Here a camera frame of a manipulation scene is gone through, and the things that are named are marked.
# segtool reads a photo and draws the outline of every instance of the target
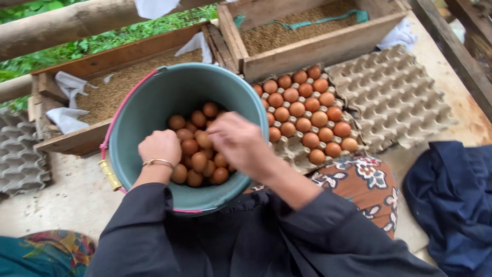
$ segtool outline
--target bucket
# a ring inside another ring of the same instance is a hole
[[[265,109],[255,90],[240,77],[203,63],[160,67],[130,92],[108,130],[111,163],[126,190],[142,169],[138,144],[153,131],[168,129],[167,120],[172,115],[187,118],[208,101],[259,125],[264,139],[268,140]],[[249,177],[236,172],[222,185],[192,188],[170,182],[168,186],[173,194],[175,215],[198,216],[225,206],[244,192],[248,184]]]

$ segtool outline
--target grain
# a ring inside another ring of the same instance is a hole
[[[293,13],[276,21],[286,24],[294,24],[303,21],[314,22],[326,17],[336,17],[351,9],[359,9],[354,0],[339,0],[334,3],[312,8],[303,12]],[[241,38],[250,56],[254,56],[269,50],[326,34],[355,25],[356,15],[341,20],[333,20],[321,24],[313,24],[300,27],[296,30],[288,30],[281,24],[262,25],[241,33]]]
[[[112,118],[128,92],[158,67],[201,61],[202,50],[197,49],[179,57],[166,55],[125,68],[116,72],[107,84],[103,81],[104,77],[91,80],[90,84],[99,88],[85,86],[84,91],[88,96],[77,95],[77,108],[89,111],[88,115],[79,120],[92,125]]]

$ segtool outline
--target egg tray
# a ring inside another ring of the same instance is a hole
[[[316,64],[318,65],[322,71],[324,71],[324,65],[322,63],[318,63]],[[268,80],[275,80],[277,81],[278,77],[279,76],[283,76],[283,75],[288,75],[289,77],[292,77],[292,75],[294,74],[294,72],[289,72],[289,73],[284,73],[284,74],[280,74],[280,75],[272,75],[270,76],[270,78],[268,79],[265,79],[264,81],[262,82],[259,82],[257,84],[259,85],[263,85],[266,81]],[[325,73],[325,72],[322,72],[321,76],[319,77],[320,79],[323,78],[323,79],[328,79],[328,75]],[[309,84],[313,84],[314,80],[312,78],[308,78],[306,83],[309,83]],[[295,89],[298,89],[300,86],[300,84],[298,83],[292,83],[291,84],[291,88],[295,88]],[[281,95],[283,95],[284,93],[284,89],[282,88],[278,88],[277,89],[277,92]],[[335,91],[335,88],[333,86],[329,86],[327,88],[327,90],[325,92],[328,92],[328,93],[331,93],[331,94],[335,94],[336,91]],[[263,95],[261,96],[262,99],[264,100],[267,100],[267,98],[269,97],[270,95],[268,93],[263,93]],[[309,97],[309,98],[316,98],[318,99],[319,97],[321,96],[321,93],[319,92],[313,92],[312,95]],[[301,102],[301,103],[305,103],[306,102],[306,98],[300,96],[297,100],[297,102]],[[291,103],[289,102],[283,102],[282,103],[282,106],[281,107],[284,107],[286,109],[289,109]],[[326,106],[323,106],[321,105],[318,109],[318,111],[322,111],[322,112],[327,112],[329,108],[331,107],[338,107],[340,109],[343,109],[344,107],[344,104],[343,104],[343,101],[340,100],[340,99],[335,99],[335,102],[333,103],[332,106],[330,107],[326,107]],[[267,108],[267,112],[270,112],[272,114],[275,113],[275,110],[276,108],[274,107],[271,107],[269,106]],[[301,116],[301,117],[294,117],[294,116],[289,116],[289,118],[287,119],[286,122],[290,122],[292,124],[296,124],[297,120],[299,120],[300,118],[307,118],[307,119],[311,119],[312,117],[312,112],[310,111],[305,111],[304,114]],[[353,138],[357,141],[357,143],[359,144],[357,150],[355,150],[354,152],[349,152],[349,151],[342,151],[340,156],[339,157],[346,157],[346,156],[354,156],[356,154],[361,154],[361,153],[365,153],[366,150],[367,150],[367,147],[363,145],[362,143],[362,140],[361,140],[361,137],[360,137],[360,133],[355,131],[356,128],[355,128],[355,125],[354,125],[354,119],[353,117],[347,113],[347,112],[343,112],[343,116],[340,120],[340,122],[346,122],[350,125],[350,127],[352,128],[352,131],[350,132],[350,135],[348,136],[348,138]],[[274,123],[272,124],[272,127],[277,127],[280,129],[280,127],[282,126],[282,123],[279,122],[279,121],[274,121]],[[333,129],[335,126],[335,122],[333,121],[328,121],[326,123],[326,125],[324,127],[327,127],[327,128],[330,128],[330,129]],[[306,133],[315,133],[315,134],[318,134],[319,132],[319,128],[315,127],[315,126],[312,126],[311,129],[308,131],[308,132],[305,132],[305,133],[302,133],[302,132],[299,132],[296,130],[296,132],[294,133],[294,135],[290,138],[287,138],[285,136],[281,136],[279,141],[277,142],[270,142],[270,146],[271,148],[274,150],[275,152],[275,155],[282,158],[283,160],[287,161],[292,168],[294,168],[296,171],[298,171],[299,173],[301,174],[307,174],[307,173],[310,173],[314,170],[317,170],[319,168],[322,168],[326,165],[329,165],[329,164],[332,164],[333,161],[337,158],[332,158],[330,156],[325,156],[325,161],[320,164],[320,165],[315,165],[313,164],[312,162],[309,161],[309,154],[311,153],[311,149],[309,149],[308,147],[304,146],[302,144],[302,138],[304,137],[304,134]],[[335,143],[338,143],[338,144],[341,144],[342,142],[342,138],[340,137],[337,137],[337,136],[333,136],[332,140],[330,142],[335,142]],[[326,143],[324,142],[321,142],[319,143],[317,149],[320,149],[321,151],[323,151],[323,153],[325,152],[325,148],[326,148]]]
[[[325,71],[337,96],[355,111],[355,126],[370,153],[397,144],[410,149],[458,123],[444,92],[402,45]]]

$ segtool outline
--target hand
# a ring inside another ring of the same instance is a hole
[[[154,131],[138,145],[138,154],[143,162],[163,159],[176,167],[181,160],[181,145],[178,136],[171,130]]]
[[[214,147],[237,170],[263,182],[284,162],[261,136],[260,127],[235,112],[217,118],[207,129]]]

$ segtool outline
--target bracelet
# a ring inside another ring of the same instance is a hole
[[[153,163],[154,163],[154,161],[160,161],[160,162],[163,162],[165,166],[168,166],[168,167],[170,167],[172,170],[174,170],[174,166],[173,166],[173,164],[171,164],[169,161],[166,161],[166,160],[163,160],[163,159],[150,159],[150,160],[148,160],[148,161],[144,162],[144,163],[142,164],[142,166],[151,165],[151,164],[153,164]]]

